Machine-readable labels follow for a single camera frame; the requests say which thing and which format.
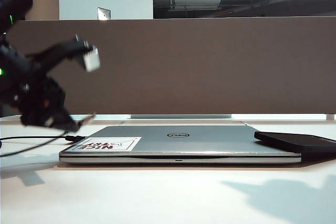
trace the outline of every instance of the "silver laptop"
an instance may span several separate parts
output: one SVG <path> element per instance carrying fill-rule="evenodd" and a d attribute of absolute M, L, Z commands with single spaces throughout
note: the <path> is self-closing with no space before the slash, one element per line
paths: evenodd
<path fill-rule="evenodd" d="M 66 163 L 265 163 L 301 161 L 257 143 L 250 126 L 109 126 L 59 153 Z"/>

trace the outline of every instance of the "sticker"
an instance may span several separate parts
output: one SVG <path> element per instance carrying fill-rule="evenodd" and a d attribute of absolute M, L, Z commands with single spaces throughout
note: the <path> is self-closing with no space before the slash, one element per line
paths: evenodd
<path fill-rule="evenodd" d="M 129 152 L 141 137 L 90 137 L 72 149 L 73 152 Z"/>

